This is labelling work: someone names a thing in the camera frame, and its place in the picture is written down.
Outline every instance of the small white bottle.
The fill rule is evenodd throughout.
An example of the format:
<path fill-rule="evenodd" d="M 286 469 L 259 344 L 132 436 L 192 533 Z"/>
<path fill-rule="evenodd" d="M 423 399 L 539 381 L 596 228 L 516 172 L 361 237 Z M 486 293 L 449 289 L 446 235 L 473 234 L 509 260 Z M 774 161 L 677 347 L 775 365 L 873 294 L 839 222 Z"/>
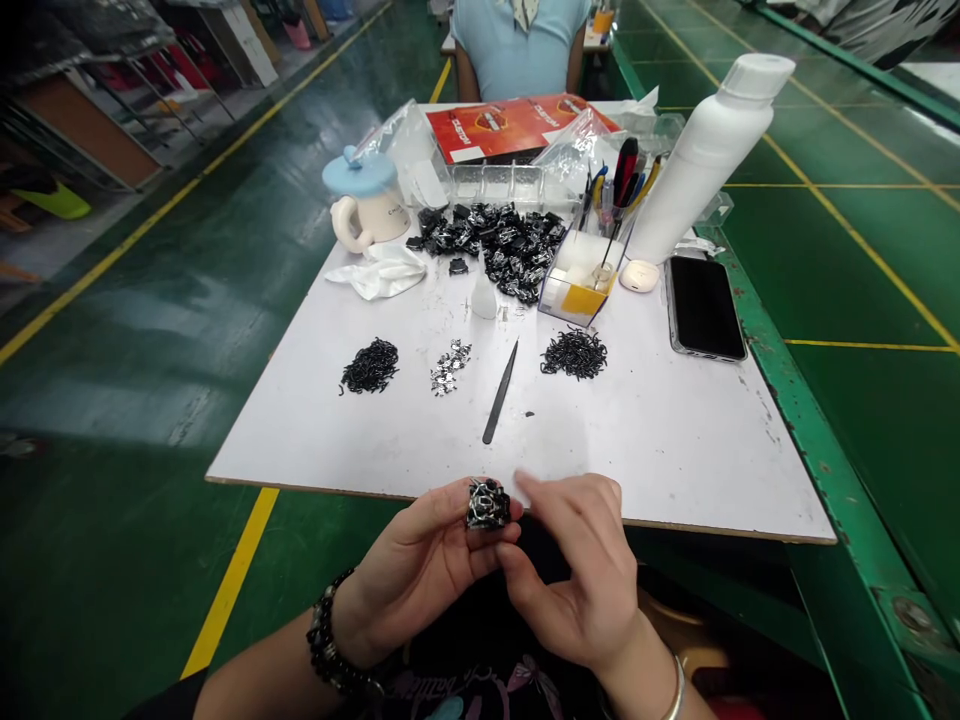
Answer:
<path fill-rule="evenodd" d="M 796 63 L 751 53 L 733 63 L 716 95 L 687 121 L 669 160 L 638 210 L 627 255 L 666 260 L 773 121 L 771 103 Z"/>
<path fill-rule="evenodd" d="M 487 277 L 486 266 L 483 260 L 483 250 L 480 251 L 480 272 L 473 286 L 473 295 L 470 297 L 470 309 L 474 315 L 484 320 L 493 320 L 497 317 L 497 291 L 493 282 Z"/>

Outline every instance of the blue mug lid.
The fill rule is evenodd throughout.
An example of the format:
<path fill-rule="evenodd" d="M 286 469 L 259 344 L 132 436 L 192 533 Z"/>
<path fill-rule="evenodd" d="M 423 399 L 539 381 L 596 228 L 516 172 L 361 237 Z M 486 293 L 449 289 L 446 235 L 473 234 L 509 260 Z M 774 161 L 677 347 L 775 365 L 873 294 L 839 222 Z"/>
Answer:
<path fill-rule="evenodd" d="M 371 153 L 353 158 L 357 148 L 347 145 L 343 155 L 323 169 L 323 184 L 337 195 L 356 198 L 380 195 L 397 181 L 397 167 L 386 155 Z"/>

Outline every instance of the hand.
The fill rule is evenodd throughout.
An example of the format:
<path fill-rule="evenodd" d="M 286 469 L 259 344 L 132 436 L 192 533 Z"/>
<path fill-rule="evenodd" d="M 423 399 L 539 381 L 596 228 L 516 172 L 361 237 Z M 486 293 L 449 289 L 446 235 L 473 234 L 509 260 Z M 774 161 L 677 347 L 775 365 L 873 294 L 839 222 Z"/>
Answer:
<path fill-rule="evenodd" d="M 627 545 L 620 486 L 602 475 L 541 483 L 517 473 L 531 512 L 570 564 L 571 579 L 544 585 L 527 555 L 501 543 L 497 556 L 514 607 L 547 650 L 598 677 L 643 632 L 637 609 L 637 561 Z"/>
<path fill-rule="evenodd" d="M 430 625 L 480 578 L 500 567 L 497 545 L 520 537 L 467 530 L 470 478 L 431 490 L 401 510 L 337 590 L 331 626 L 337 649 L 358 667 L 372 667 Z M 510 515 L 523 513 L 511 499 Z"/>

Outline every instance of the smartphone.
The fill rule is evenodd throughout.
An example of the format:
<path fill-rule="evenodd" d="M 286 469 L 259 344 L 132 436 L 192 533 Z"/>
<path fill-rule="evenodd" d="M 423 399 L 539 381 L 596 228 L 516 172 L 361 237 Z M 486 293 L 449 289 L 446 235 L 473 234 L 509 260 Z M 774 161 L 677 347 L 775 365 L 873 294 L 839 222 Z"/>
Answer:
<path fill-rule="evenodd" d="M 666 280 L 673 349 L 721 362 L 745 360 L 727 269 L 712 260 L 675 255 L 667 260 Z"/>

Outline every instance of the blue shirt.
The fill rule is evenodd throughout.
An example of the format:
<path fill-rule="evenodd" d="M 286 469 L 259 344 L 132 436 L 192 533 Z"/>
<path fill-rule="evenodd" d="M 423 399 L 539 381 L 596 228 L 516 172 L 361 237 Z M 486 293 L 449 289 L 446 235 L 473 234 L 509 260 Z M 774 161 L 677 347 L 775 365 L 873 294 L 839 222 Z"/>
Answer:
<path fill-rule="evenodd" d="M 511 0 L 457 0 L 453 38 L 470 56 L 484 102 L 567 89 L 573 39 L 591 0 L 540 0 L 530 32 L 514 27 Z"/>

